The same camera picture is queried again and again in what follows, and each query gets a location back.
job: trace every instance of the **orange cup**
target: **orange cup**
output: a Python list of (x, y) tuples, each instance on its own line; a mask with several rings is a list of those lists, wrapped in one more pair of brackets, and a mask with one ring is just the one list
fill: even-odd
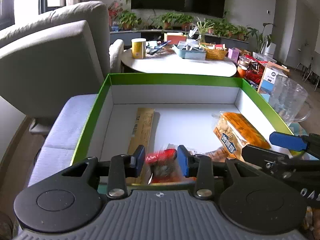
[(239, 65), (237, 69), (238, 77), (244, 78), (245, 74), (247, 73), (247, 70), (248, 70), (247, 67)]

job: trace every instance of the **gray ribbed panel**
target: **gray ribbed panel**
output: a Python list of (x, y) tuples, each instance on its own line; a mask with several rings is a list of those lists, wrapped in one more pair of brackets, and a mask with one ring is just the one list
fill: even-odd
[(109, 202), (101, 215), (72, 233), (42, 235), (30, 231), (16, 240), (302, 240), (298, 231), (278, 236), (248, 233), (230, 223), (214, 203), (187, 191), (133, 191), (124, 200)]

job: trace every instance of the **orange snack package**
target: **orange snack package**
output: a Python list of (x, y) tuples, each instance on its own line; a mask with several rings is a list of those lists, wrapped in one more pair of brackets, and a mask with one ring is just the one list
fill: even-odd
[(269, 149), (270, 144), (242, 115), (220, 112), (220, 118), (213, 132), (221, 141), (230, 157), (244, 162), (241, 151), (248, 144)]

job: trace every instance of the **floor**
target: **floor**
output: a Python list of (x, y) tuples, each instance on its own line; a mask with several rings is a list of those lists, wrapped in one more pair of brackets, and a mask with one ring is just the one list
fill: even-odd
[(42, 147), (44, 138), (31, 135), (27, 129), (12, 156), (3, 185), (0, 189), (0, 211), (6, 213), (12, 223), (15, 222), (13, 201), (26, 186), (33, 170), (34, 157)]
[(315, 90), (315, 85), (311, 84), (309, 80), (306, 82), (302, 81), (302, 72), (294, 69), (290, 70), (291, 78), (302, 85), (305, 90), (309, 93), (309, 97), (307, 101), (312, 105), (313, 109), (311, 111), (311, 115), (308, 119), (301, 122), (300, 125), (309, 133), (320, 134), (320, 88)]

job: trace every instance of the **baseboard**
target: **baseboard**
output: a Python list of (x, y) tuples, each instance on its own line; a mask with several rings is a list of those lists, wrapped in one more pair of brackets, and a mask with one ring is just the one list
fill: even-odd
[(7, 150), (4, 153), (4, 156), (0, 163), (0, 188), (2, 187), (5, 174), (7, 173), (10, 161), (12, 159), (12, 156), (18, 146), (18, 143), (20, 142), (24, 132), (29, 129), (29, 126), (31, 124), (32, 118), (31, 117), (25, 117), (20, 126), (18, 127), (15, 135), (13, 136), (9, 146), (7, 147)]

